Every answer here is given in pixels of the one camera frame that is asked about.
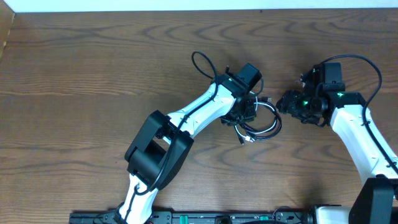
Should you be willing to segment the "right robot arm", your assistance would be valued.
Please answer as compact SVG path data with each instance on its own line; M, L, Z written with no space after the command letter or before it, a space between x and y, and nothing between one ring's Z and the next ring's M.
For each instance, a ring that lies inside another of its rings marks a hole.
M346 91L338 62L322 62L300 78L303 90L287 90L282 114L303 124L326 125L346 146L363 183L352 207L318 205L305 223L392 223L397 200L397 155L377 129L365 99Z

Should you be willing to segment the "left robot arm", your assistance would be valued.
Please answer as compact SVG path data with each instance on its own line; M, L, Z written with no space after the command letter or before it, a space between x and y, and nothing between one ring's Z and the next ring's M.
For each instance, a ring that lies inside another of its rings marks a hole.
M181 169L195 136L216 119L235 126L256 115L253 87L261 81L258 69L247 63L238 73L225 71L209 89L186 107L164 115L151 113L125 153L129 190L117 210L117 223L145 223L159 190Z

